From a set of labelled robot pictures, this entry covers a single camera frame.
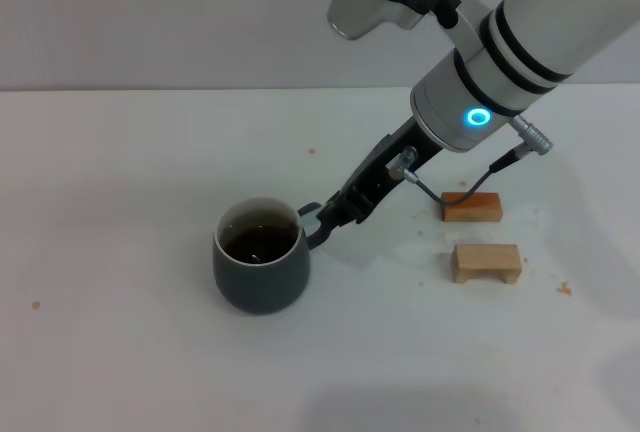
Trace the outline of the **stained orange wooden block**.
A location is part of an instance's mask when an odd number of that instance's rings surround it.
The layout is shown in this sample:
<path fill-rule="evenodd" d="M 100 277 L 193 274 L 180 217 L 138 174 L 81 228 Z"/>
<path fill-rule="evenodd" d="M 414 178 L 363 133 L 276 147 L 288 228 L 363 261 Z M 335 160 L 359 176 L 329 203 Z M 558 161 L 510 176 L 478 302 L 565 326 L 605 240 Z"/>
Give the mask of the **stained orange wooden block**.
<path fill-rule="evenodd" d="M 441 218 L 444 222 L 500 222 L 503 218 L 500 196 L 493 192 L 476 192 L 458 205 L 442 207 Z"/>

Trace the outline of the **dark grey ceramic coffee cup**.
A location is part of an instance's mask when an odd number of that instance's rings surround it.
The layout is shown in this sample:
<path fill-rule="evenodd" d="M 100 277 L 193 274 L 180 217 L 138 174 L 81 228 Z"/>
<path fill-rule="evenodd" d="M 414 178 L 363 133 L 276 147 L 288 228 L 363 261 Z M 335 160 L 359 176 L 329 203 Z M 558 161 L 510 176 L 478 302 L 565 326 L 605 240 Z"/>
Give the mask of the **dark grey ceramic coffee cup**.
<path fill-rule="evenodd" d="M 319 211 L 300 209 L 274 198 L 244 200 L 229 208 L 213 234 L 212 268 L 222 296 L 252 315 L 279 312 L 305 291 L 311 275 L 310 251 L 302 218 Z"/>

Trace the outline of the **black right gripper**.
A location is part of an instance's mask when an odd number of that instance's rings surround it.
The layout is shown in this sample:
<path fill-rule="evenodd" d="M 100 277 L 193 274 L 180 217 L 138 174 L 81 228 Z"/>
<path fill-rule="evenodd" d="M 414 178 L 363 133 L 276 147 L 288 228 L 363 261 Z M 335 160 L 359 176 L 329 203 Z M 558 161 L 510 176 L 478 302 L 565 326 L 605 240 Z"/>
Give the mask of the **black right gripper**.
<path fill-rule="evenodd" d="M 394 133 L 387 134 L 319 213 L 321 243 L 329 238 L 335 228 L 352 222 L 360 224 L 366 220 L 403 180 L 392 179 L 387 165 L 407 147 L 413 147 L 417 152 L 417 158 L 410 166 L 411 171 L 416 171 L 442 151 L 413 118 L 409 118 Z"/>

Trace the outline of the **light wooden notched block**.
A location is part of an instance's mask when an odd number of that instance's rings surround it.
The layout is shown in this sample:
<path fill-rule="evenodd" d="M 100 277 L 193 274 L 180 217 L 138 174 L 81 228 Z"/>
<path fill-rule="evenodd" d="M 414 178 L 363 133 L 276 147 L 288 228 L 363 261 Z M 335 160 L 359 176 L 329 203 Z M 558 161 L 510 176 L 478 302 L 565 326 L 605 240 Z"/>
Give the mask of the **light wooden notched block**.
<path fill-rule="evenodd" d="M 515 284 L 522 273 L 522 262 L 515 244 L 457 244 L 451 255 L 453 282 L 493 278 Z"/>

